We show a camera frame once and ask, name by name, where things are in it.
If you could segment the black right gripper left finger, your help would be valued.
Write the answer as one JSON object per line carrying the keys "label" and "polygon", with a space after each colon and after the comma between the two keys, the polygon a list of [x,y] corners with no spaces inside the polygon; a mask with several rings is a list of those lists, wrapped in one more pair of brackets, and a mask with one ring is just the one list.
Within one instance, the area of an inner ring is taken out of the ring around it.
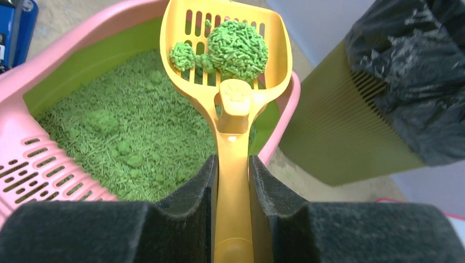
{"label": "black right gripper left finger", "polygon": [[46,201],[1,229],[1,262],[211,262],[218,160],[158,202]]}

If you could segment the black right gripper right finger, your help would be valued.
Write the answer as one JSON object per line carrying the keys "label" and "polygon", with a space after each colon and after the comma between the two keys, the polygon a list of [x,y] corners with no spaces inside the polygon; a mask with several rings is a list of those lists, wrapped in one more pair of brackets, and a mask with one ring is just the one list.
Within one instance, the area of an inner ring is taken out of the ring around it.
{"label": "black right gripper right finger", "polygon": [[436,207],[419,203],[310,202],[249,158],[255,262],[464,262],[464,247]]}

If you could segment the pink and green litter box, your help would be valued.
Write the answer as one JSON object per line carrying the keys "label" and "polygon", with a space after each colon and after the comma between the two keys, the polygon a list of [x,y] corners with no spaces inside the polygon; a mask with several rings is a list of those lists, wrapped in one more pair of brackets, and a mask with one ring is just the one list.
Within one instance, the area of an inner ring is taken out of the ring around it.
{"label": "pink and green litter box", "polygon": [[[157,49],[162,61],[160,31],[169,2],[125,1],[109,7],[34,59],[1,75],[1,222],[30,202],[125,201],[101,186],[60,148],[38,122],[38,116],[82,85],[139,53]],[[206,38],[227,20],[243,22],[256,30],[255,22],[213,18],[201,13],[196,17],[205,21]],[[263,32],[257,33],[264,38]],[[234,79],[218,71],[208,74],[195,66],[181,72],[184,80],[189,79],[191,70],[195,72],[196,84],[214,86],[217,78]],[[263,163],[269,161],[298,97],[297,76],[292,72],[286,90],[269,102],[251,125],[248,157],[257,155]],[[218,160],[217,146],[213,155]]]}

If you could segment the yellow litter scoop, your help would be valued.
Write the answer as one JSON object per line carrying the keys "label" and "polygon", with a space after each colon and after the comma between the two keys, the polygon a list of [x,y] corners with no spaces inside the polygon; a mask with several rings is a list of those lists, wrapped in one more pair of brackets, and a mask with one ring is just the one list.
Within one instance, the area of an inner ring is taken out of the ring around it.
{"label": "yellow litter scoop", "polygon": [[[216,79],[214,86],[182,78],[170,62],[178,42],[206,43],[205,21],[196,15],[256,23],[264,33],[270,56],[264,71],[265,88],[238,79]],[[292,75],[292,49],[282,17],[269,9],[229,1],[170,1],[160,31],[165,70],[174,86],[204,116],[215,137],[218,154],[214,262],[254,262],[248,138],[251,125],[263,108],[287,88]]]}

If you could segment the green litter clump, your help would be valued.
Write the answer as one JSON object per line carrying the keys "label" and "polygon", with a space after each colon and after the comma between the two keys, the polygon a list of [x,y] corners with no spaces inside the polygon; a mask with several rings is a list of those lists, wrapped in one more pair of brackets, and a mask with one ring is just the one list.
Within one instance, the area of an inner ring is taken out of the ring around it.
{"label": "green litter clump", "polygon": [[250,82],[265,72],[269,58],[264,38],[255,28],[243,22],[227,20],[207,37],[207,53],[195,54],[193,48],[178,42],[169,52],[173,66],[187,71],[195,66],[213,74]]}

